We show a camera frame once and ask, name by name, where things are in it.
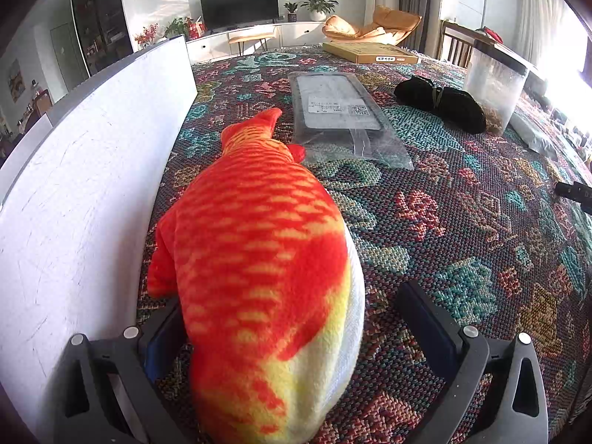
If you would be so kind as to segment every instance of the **cabinet door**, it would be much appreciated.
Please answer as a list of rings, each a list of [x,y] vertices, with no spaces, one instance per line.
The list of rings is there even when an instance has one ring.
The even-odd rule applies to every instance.
[[[187,42],[187,53],[189,54],[189,61],[192,65],[212,59],[208,38],[199,38],[198,40]]]
[[[282,45],[299,47],[314,45],[326,40],[322,28],[324,23],[285,23],[282,25]]]
[[[229,57],[232,51],[230,50],[230,44],[228,43],[228,34],[224,33],[221,35],[212,35],[207,38],[209,51],[211,52],[211,58],[223,58]]]

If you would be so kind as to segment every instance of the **chair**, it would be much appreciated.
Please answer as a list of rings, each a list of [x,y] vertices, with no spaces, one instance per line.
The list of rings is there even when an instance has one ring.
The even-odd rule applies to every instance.
[[[438,60],[444,60],[458,67],[466,68],[471,60],[475,40],[491,42],[490,38],[481,33],[452,23],[452,21],[443,21]],[[442,56],[446,52],[448,52],[448,56],[443,58]]]
[[[358,28],[334,14],[323,26],[329,40],[337,42],[374,42],[398,45],[417,28],[421,16],[406,11],[392,10],[379,5],[372,23]]]

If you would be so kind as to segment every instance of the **wooden chair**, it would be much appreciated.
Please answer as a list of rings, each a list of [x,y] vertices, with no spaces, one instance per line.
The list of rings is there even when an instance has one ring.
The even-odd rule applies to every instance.
[[[458,67],[466,68],[471,60],[475,40],[490,42],[485,35],[481,35],[474,30],[452,23],[452,21],[443,21],[438,60],[444,60]],[[443,54],[446,53],[448,53],[448,56],[443,58]]]

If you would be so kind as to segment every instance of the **patterned blanket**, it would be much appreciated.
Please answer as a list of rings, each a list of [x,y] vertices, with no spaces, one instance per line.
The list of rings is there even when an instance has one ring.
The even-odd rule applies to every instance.
[[[162,177],[147,236],[137,319],[164,303],[146,294],[154,229],[189,182],[220,155],[220,132],[277,106],[274,138],[289,143],[292,71],[348,71],[357,75],[392,121],[415,170],[364,160],[312,168],[350,228],[366,283],[366,320],[353,378],[314,443],[400,443],[437,396],[443,382],[393,308],[401,282],[416,279],[460,325],[487,337],[533,338],[543,372],[549,435],[575,415],[590,387],[592,219],[556,197],[557,181],[592,184],[592,176],[548,122],[525,99],[518,110],[552,134],[558,162],[531,152],[509,128],[503,137],[469,135],[431,114],[399,105],[396,84],[421,75],[461,88],[464,70],[424,58],[418,65],[355,65],[303,48],[193,67],[198,96],[183,123]],[[186,383],[189,346],[159,389],[196,442]],[[489,379],[484,377],[452,442],[475,423]]]

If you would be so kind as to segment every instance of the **barcode label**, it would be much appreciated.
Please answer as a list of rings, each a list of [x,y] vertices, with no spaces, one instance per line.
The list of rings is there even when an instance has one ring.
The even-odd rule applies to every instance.
[[[354,115],[370,115],[370,113],[368,113],[368,108],[366,107],[366,105],[353,105],[351,107],[351,111]]]

